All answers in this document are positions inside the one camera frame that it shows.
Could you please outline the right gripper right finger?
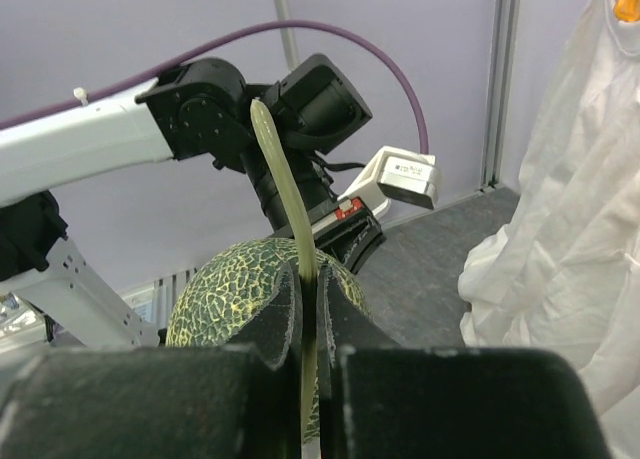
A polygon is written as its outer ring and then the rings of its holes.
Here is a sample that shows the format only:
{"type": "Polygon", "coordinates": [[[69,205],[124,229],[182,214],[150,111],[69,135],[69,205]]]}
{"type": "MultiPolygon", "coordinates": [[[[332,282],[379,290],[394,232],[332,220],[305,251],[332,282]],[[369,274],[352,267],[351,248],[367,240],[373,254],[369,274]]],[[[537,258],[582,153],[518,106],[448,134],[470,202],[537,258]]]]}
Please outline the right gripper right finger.
{"type": "Polygon", "coordinates": [[[561,356],[523,348],[406,348],[318,279],[325,458],[606,458],[586,391],[561,356]]]}

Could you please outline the white t-shirt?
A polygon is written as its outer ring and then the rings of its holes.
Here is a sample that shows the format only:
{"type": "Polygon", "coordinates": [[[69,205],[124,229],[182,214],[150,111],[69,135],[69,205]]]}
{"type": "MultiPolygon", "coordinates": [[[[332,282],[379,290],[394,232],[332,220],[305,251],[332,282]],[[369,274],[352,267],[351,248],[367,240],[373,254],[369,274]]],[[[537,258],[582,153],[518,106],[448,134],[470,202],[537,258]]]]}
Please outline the white t-shirt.
{"type": "Polygon", "coordinates": [[[554,351],[609,449],[639,454],[639,27],[590,0],[547,89],[511,220],[468,254],[463,341],[554,351]]]}

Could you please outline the orange clothes hanger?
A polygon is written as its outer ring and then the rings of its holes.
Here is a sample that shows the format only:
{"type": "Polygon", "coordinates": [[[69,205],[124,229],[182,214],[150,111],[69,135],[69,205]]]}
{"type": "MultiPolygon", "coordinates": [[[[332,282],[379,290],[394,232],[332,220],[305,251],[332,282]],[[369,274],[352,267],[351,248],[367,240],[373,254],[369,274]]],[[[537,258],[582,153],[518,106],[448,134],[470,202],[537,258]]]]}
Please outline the orange clothes hanger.
{"type": "Polygon", "coordinates": [[[617,0],[614,6],[615,17],[622,22],[639,21],[639,0],[617,0]]]}

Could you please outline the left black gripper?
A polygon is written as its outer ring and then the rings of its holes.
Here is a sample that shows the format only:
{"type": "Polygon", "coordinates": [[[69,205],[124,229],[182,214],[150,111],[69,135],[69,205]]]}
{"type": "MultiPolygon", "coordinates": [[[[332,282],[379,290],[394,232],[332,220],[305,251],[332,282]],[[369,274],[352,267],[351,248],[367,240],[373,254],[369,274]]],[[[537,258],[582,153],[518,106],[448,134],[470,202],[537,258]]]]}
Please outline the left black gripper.
{"type": "MultiPolygon", "coordinates": [[[[293,168],[318,249],[356,274],[384,242],[379,217],[388,211],[388,199],[372,184],[338,197],[311,164],[293,168]]],[[[292,227],[268,166],[252,166],[252,186],[274,237],[291,238],[292,227]]]]}

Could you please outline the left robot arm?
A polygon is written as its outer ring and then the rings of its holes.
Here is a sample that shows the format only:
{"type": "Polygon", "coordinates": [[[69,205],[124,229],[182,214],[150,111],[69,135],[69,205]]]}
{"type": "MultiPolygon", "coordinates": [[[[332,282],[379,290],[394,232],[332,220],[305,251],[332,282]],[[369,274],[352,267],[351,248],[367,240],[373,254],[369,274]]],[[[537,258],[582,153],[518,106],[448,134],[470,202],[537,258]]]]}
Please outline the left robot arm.
{"type": "Polygon", "coordinates": [[[324,156],[371,119],[344,74],[324,55],[274,84],[249,84],[229,62],[199,59],[156,73],[97,102],[1,133],[1,290],[14,293],[82,344],[156,346],[163,331],[136,314],[86,263],[67,232],[54,187],[132,165],[203,154],[245,174],[278,237],[282,199],[260,153],[249,105],[273,116],[312,222],[317,247],[352,272],[383,243],[386,200],[331,190],[324,156]]]}

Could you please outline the green melon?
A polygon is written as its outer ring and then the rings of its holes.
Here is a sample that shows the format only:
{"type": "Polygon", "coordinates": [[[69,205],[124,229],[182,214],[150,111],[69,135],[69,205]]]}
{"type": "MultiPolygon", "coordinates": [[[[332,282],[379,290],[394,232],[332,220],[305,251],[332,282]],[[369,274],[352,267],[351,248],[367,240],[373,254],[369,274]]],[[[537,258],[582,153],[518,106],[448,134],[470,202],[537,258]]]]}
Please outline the green melon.
{"type": "Polygon", "coordinates": [[[205,264],[173,309],[167,335],[170,346],[220,346],[238,337],[273,304],[284,268],[293,270],[303,286],[315,288],[321,265],[328,265],[347,302],[362,317],[370,316],[354,274],[315,247],[302,195],[267,106],[253,100],[250,118],[293,236],[241,242],[205,264]]]}

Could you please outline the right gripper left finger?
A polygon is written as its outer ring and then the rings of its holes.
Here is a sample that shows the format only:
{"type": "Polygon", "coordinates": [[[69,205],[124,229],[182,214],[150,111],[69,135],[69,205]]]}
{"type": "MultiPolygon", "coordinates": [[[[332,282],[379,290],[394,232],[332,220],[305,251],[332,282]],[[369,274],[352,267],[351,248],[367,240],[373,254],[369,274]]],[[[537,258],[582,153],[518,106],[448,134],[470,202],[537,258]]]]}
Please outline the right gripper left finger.
{"type": "Polygon", "coordinates": [[[284,266],[267,307],[220,347],[62,348],[16,374],[5,458],[298,458],[301,301],[284,266]]]}

